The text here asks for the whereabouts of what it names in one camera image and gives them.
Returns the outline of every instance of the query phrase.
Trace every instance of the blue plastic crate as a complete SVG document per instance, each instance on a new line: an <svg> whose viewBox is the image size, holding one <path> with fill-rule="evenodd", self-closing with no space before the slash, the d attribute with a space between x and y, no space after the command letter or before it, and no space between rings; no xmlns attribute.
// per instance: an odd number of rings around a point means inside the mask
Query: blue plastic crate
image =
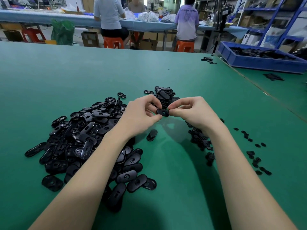
<svg viewBox="0 0 307 230"><path fill-rule="evenodd" d="M261 49L261 50L274 50L276 53L292 57L295 60L278 60L268 59L251 56L241 56L235 54L230 47L240 47L242 49ZM294 55L284 53L277 49L269 49L264 47L250 46L238 44L233 42L221 42L218 51L224 57L228 64L232 67L247 68L247 69L260 69L270 70L286 73L305 73L307 70L307 61L298 58Z"/></svg>

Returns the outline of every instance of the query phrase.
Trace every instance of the black hair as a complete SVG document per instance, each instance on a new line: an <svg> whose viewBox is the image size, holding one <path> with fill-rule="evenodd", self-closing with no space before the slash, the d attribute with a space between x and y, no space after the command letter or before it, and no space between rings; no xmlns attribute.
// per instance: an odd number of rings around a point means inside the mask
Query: black hair
<svg viewBox="0 0 307 230"><path fill-rule="evenodd" d="M195 0L185 0L185 5L193 5Z"/></svg>

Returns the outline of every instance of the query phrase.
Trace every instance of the person sitting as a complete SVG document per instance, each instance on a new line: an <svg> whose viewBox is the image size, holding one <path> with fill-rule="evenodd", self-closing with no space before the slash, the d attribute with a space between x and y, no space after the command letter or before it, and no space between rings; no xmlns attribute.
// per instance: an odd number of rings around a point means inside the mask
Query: person sitting
<svg viewBox="0 0 307 230"><path fill-rule="evenodd" d="M199 16L193 8L195 0L185 0L185 4L180 7L175 23L177 25L177 34L172 44L172 50L175 50L177 41L194 42L197 38L196 30L199 25Z"/></svg>
<svg viewBox="0 0 307 230"><path fill-rule="evenodd" d="M128 4L128 10L132 11L133 13L143 13L145 12L145 7L142 3L140 3L140 0L132 0L132 2L130 2ZM139 32L139 36L136 39L135 34L136 32L131 32L131 39L134 42L136 47L139 47L140 45L140 41L144 36L144 32Z"/></svg>
<svg viewBox="0 0 307 230"><path fill-rule="evenodd" d="M122 27L119 22L118 14L126 18L125 11L119 0L95 0L94 19L101 21L101 34L109 38L121 38L124 46L130 39L127 28Z"/></svg>

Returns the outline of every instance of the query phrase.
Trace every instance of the red plastic stool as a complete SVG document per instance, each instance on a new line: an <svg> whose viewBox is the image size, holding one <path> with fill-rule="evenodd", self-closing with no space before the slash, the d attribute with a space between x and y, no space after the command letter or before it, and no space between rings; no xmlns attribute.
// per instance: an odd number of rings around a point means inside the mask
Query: red plastic stool
<svg viewBox="0 0 307 230"><path fill-rule="evenodd" d="M109 38L109 37L103 37L103 45L105 48L118 48L118 49L124 49L124 42L121 38Z"/></svg>
<svg viewBox="0 0 307 230"><path fill-rule="evenodd" d="M194 42L177 41L175 51L178 52L194 52Z"/></svg>
<svg viewBox="0 0 307 230"><path fill-rule="evenodd" d="M25 35L28 35L32 42L41 42L41 40L38 39L37 34L40 34L44 41L46 40L43 32L41 32L41 30L39 29L34 29L34 28L22 29L21 33L22 33L23 40L25 42L28 42Z"/></svg>
<svg viewBox="0 0 307 230"><path fill-rule="evenodd" d="M134 31L133 34L134 34L135 40L138 41L138 37L140 34L137 31ZM131 43L136 43L136 42L133 42L132 39L130 39L129 46L131 46Z"/></svg>

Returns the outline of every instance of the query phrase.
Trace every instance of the gray shirt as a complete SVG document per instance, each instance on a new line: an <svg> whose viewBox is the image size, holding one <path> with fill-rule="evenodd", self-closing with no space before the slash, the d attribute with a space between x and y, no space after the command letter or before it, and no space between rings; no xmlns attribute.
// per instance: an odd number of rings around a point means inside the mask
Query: gray shirt
<svg viewBox="0 0 307 230"><path fill-rule="evenodd" d="M101 28L105 30L121 29L118 14L122 15L124 9L119 0L95 0L94 16L100 17Z"/></svg>
<svg viewBox="0 0 307 230"><path fill-rule="evenodd" d="M133 2L130 2L128 4L128 10L132 11L133 13L143 13L145 12L145 7L142 3L139 3L138 5L134 5Z"/></svg>

